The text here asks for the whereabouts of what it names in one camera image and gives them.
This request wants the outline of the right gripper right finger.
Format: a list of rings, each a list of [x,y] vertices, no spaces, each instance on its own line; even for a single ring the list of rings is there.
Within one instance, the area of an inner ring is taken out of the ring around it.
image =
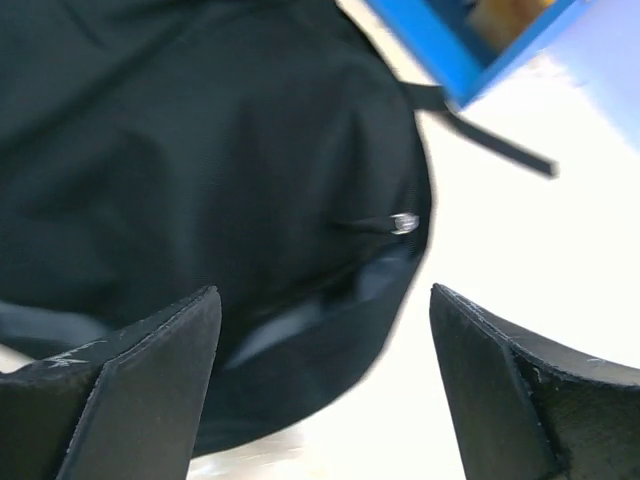
[[[639,477],[639,372],[431,290],[430,324],[468,479]]]

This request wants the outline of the black student backpack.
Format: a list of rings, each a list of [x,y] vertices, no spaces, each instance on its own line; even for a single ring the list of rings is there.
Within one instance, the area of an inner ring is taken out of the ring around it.
[[[428,245],[415,112],[553,164],[400,81],[333,1],[5,1],[1,321],[45,357],[204,286],[194,452],[287,428],[374,363]]]

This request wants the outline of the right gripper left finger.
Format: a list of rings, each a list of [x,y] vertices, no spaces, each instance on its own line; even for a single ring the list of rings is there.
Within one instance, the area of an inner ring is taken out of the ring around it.
[[[221,324],[217,290],[1,376],[4,479],[183,479]]]

